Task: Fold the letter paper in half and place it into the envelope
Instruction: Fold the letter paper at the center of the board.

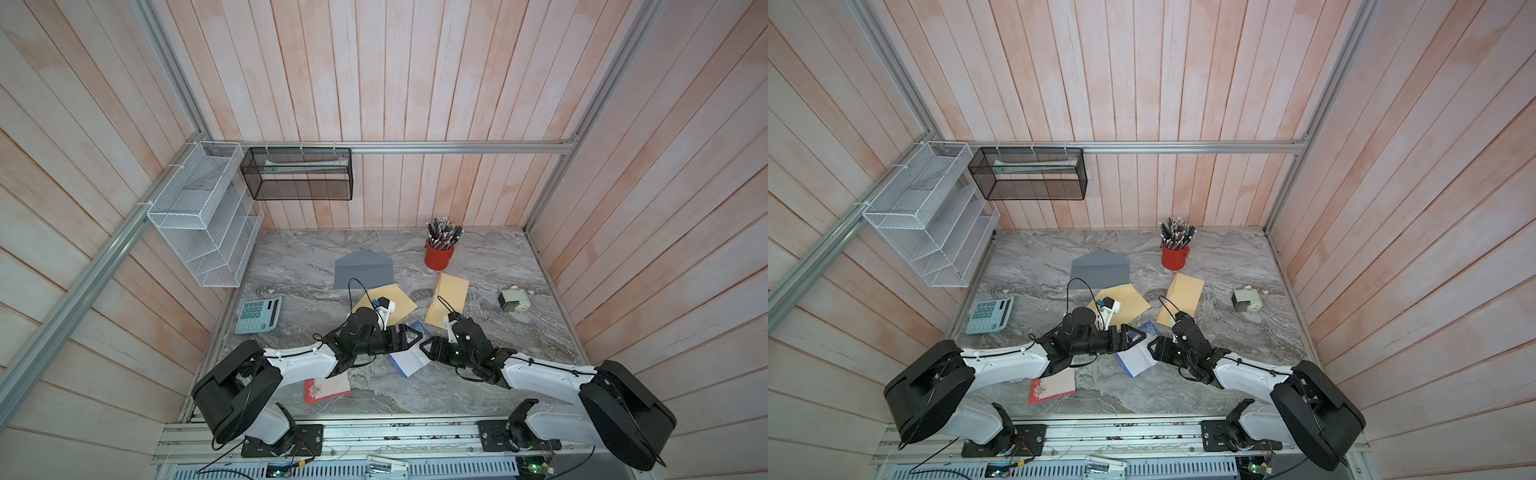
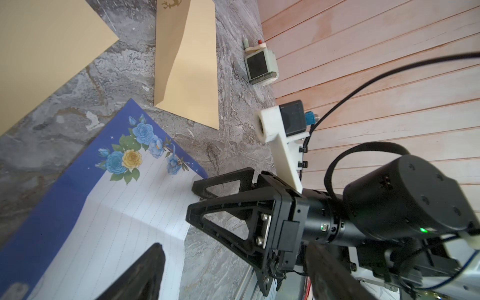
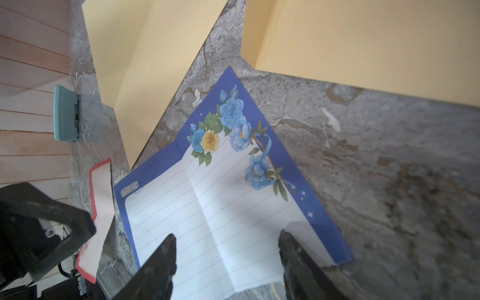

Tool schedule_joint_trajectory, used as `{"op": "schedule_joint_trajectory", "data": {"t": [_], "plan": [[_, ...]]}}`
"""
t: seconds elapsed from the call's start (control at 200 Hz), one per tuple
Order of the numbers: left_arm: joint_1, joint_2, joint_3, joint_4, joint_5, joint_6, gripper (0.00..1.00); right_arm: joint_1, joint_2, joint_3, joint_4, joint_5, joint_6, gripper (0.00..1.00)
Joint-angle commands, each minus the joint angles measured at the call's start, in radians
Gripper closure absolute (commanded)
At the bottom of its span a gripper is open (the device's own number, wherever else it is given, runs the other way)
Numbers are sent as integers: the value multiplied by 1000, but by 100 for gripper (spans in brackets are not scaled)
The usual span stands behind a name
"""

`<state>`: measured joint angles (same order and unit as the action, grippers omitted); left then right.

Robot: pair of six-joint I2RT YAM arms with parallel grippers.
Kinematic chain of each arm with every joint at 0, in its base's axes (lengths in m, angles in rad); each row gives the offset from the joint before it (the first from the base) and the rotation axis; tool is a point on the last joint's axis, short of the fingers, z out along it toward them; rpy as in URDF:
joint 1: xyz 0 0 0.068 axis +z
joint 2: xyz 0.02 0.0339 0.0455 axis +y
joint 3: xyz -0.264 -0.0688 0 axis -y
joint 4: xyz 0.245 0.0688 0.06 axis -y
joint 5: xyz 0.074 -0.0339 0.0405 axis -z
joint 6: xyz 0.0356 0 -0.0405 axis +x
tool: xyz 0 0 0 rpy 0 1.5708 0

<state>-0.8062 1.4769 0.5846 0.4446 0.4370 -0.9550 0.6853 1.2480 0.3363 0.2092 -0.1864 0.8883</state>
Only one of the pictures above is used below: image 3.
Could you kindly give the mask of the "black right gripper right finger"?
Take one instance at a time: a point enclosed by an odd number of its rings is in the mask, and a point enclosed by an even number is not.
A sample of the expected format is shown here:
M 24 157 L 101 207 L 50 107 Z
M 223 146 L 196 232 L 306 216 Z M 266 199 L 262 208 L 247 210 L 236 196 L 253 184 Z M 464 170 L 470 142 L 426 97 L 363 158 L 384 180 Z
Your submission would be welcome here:
M 294 236 L 281 231 L 279 254 L 284 267 L 286 298 L 289 300 L 346 300 Z

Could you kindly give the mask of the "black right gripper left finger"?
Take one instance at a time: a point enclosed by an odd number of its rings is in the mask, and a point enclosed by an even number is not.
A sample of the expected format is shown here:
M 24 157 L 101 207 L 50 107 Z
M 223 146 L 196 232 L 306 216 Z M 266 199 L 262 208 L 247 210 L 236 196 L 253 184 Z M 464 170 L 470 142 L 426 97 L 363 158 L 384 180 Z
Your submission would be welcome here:
M 170 300 L 176 253 L 176 237 L 169 234 L 114 300 Z

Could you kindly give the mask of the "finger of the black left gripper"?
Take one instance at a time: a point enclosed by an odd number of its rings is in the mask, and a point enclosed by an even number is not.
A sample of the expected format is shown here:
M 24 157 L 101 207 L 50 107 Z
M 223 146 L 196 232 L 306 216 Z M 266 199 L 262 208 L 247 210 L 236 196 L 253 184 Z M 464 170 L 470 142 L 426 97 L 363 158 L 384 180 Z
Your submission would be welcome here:
M 1 188 L 1 287 L 40 280 L 96 233 L 89 212 L 51 199 L 28 182 Z

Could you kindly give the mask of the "blue bordered letter paper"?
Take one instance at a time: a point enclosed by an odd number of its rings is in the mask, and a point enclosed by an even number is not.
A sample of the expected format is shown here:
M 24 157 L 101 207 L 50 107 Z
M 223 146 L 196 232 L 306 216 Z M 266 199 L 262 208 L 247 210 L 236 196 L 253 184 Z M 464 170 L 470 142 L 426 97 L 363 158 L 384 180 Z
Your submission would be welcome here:
M 281 231 L 319 266 L 353 253 L 231 68 L 176 139 L 114 187 L 138 266 L 176 237 L 175 300 L 223 300 L 278 282 Z

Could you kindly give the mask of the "yellow envelope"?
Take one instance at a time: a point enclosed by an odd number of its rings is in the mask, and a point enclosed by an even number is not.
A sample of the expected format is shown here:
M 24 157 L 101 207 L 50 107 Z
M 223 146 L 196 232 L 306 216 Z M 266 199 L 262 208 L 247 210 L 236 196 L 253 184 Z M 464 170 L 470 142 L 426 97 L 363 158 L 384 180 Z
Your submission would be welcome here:
M 104 105 L 134 166 L 226 6 L 225 1 L 85 1 Z
M 480 104 L 478 1 L 248 1 L 241 54 L 260 71 Z

